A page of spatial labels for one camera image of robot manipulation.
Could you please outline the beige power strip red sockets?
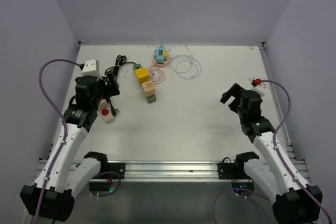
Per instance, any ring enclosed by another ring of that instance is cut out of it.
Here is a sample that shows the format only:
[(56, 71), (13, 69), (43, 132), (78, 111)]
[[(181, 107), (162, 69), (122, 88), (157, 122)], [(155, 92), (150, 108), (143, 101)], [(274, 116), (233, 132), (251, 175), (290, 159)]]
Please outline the beige power strip red sockets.
[(114, 120), (114, 115), (105, 99), (101, 100), (98, 106), (98, 112), (106, 124), (109, 124)]

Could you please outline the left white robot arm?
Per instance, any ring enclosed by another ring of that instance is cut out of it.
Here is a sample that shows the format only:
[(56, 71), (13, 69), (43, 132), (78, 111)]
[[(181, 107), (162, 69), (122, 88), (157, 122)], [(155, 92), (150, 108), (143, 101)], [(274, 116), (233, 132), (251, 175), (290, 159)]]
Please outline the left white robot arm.
[(23, 186), (20, 197), (29, 214), (66, 221), (75, 199), (91, 179), (122, 177), (110, 170), (106, 154), (89, 152), (71, 172), (74, 157), (98, 116), (98, 107), (106, 93), (101, 78), (86, 75), (75, 79), (75, 96), (62, 116), (63, 126), (51, 155), (31, 186)]

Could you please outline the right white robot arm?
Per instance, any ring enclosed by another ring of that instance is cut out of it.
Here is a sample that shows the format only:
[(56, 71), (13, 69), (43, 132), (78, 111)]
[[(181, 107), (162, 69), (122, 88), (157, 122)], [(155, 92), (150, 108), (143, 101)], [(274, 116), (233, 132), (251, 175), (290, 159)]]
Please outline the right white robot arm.
[(229, 98), (231, 111), (240, 120), (242, 132), (260, 151), (268, 167), (265, 168), (254, 152), (238, 154), (234, 172), (240, 178), (255, 181), (272, 203), (278, 223), (309, 223), (319, 219), (322, 191), (300, 174), (278, 143), (277, 132), (271, 122), (261, 114), (262, 98), (255, 90), (246, 90), (238, 84), (221, 98)]

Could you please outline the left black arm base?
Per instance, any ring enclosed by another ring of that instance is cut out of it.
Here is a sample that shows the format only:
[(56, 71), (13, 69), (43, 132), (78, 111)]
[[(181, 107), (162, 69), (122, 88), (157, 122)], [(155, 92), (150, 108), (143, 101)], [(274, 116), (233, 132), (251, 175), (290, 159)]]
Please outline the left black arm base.
[(99, 193), (99, 197), (113, 194), (124, 179), (125, 163), (109, 163), (106, 154), (88, 152), (84, 158), (94, 158), (100, 162), (100, 171), (94, 179), (106, 179), (106, 182), (89, 182), (91, 193)]

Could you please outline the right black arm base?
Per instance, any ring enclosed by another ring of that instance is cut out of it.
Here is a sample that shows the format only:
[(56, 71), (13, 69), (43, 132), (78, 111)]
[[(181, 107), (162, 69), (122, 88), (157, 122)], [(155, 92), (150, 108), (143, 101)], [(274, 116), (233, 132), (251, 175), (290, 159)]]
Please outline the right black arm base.
[(249, 192), (241, 191), (240, 189), (248, 189), (254, 191), (254, 181), (245, 174), (244, 164), (250, 159), (259, 159), (259, 156), (254, 152), (245, 152), (237, 154), (234, 161), (229, 157), (217, 164), (217, 172), (219, 179), (229, 179), (235, 193), (249, 194)]

